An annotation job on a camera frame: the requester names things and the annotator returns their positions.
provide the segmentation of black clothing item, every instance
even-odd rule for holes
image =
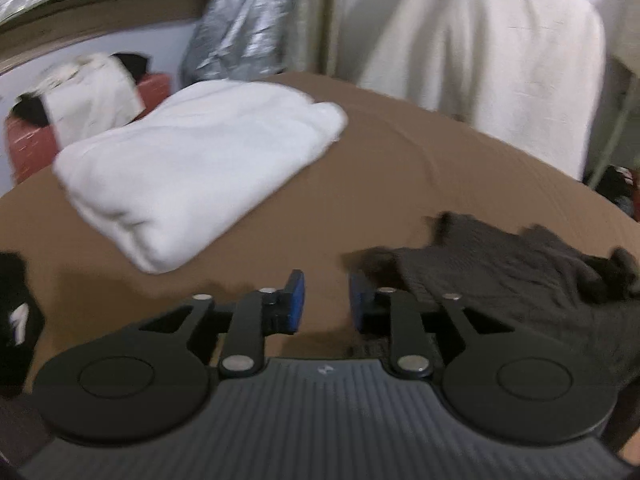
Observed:
[[[0,398],[0,452],[12,466],[20,467],[51,439],[31,396]]]
[[[113,54],[113,57],[118,58],[124,68],[127,69],[127,72],[131,74],[136,84],[138,84],[146,74],[146,68],[149,63],[148,57],[126,52]],[[13,115],[41,128],[51,124],[47,116],[47,111],[42,103],[42,98],[39,95],[27,93],[22,94],[18,99],[20,100],[11,110]]]
[[[582,182],[587,184],[591,175],[592,173],[587,174]],[[609,166],[602,175],[595,191],[614,203],[631,218],[636,216],[633,200],[634,186],[631,182],[629,170],[617,166]]]
[[[640,378],[639,272],[622,248],[610,258],[582,254],[541,226],[508,234],[471,216],[443,214],[434,241],[421,249],[369,251],[362,270],[376,286],[410,291],[419,301],[446,292],[476,307],[592,354],[620,389]],[[640,387],[632,386],[636,392]],[[638,428],[640,408],[625,428],[609,432],[622,444]]]
[[[0,253],[0,396],[19,394],[44,328],[44,316],[15,253]]]

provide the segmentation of white fabric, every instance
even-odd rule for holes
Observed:
[[[581,178],[604,59],[586,0],[401,0],[357,84]]]
[[[61,149],[124,126],[145,109],[129,72],[108,54],[80,56],[54,66],[31,92],[42,96]]]
[[[141,270],[191,260],[338,140],[342,109],[270,83],[207,81],[64,149],[54,172]]]

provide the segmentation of bed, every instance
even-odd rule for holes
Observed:
[[[591,254],[640,258],[640,227],[603,197],[498,140],[437,113],[324,76],[274,81],[347,112],[342,139],[194,260],[139,272],[85,224],[47,168],[0,199],[0,250],[28,263],[46,317],[30,377],[63,350],[174,306],[195,293],[230,301],[306,274],[300,332],[271,336],[268,355],[342,357],[358,341],[346,266],[372,246],[417,247],[443,210],[515,232],[539,223]]]

